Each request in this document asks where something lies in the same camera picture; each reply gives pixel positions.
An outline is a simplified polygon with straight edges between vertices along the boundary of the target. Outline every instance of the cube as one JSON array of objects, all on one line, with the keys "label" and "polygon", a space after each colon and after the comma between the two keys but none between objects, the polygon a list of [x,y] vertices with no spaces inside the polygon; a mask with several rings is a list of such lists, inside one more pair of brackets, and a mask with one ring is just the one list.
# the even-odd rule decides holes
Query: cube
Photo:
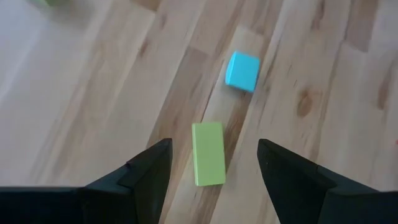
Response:
[{"label": "cube", "polygon": [[254,92],[259,67],[260,60],[257,57],[235,51],[226,70],[225,83],[242,90]]}]

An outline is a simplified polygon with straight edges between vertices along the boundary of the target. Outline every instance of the green block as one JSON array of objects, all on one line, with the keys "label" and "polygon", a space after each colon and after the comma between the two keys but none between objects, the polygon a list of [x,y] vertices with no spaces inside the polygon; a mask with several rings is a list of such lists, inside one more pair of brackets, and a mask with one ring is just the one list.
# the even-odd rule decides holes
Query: green block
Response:
[{"label": "green block", "polygon": [[193,165],[197,186],[225,183],[223,126],[192,124]]}]

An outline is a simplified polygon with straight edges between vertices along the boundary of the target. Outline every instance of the black plastic part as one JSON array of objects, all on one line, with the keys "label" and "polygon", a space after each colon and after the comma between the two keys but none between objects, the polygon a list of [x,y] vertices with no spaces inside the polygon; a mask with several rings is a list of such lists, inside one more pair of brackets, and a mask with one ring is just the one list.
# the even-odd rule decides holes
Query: black plastic part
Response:
[{"label": "black plastic part", "polygon": [[158,223],[172,164],[163,139],[80,188],[0,188],[0,223]]},{"label": "black plastic part", "polygon": [[281,224],[398,223],[398,192],[378,192],[266,139],[257,158]]}]

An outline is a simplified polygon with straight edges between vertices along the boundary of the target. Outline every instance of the foam block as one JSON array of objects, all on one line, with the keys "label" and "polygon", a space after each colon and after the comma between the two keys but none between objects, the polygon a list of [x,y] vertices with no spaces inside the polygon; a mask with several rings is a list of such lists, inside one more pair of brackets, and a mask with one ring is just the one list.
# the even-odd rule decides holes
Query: foam block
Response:
[{"label": "foam block", "polygon": [[257,57],[235,51],[226,70],[225,83],[253,92],[256,87],[259,67],[260,60]]},{"label": "foam block", "polygon": [[225,183],[223,126],[221,123],[192,124],[195,184]]}]

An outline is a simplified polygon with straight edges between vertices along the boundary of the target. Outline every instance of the toy block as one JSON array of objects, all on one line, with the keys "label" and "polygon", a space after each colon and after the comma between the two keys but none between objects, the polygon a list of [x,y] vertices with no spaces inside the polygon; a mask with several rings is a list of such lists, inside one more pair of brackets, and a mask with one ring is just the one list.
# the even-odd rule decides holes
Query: toy block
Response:
[{"label": "toy block", "polygon": [[225,183],[223,126],[221,123],[192,124],[195,184]]}]

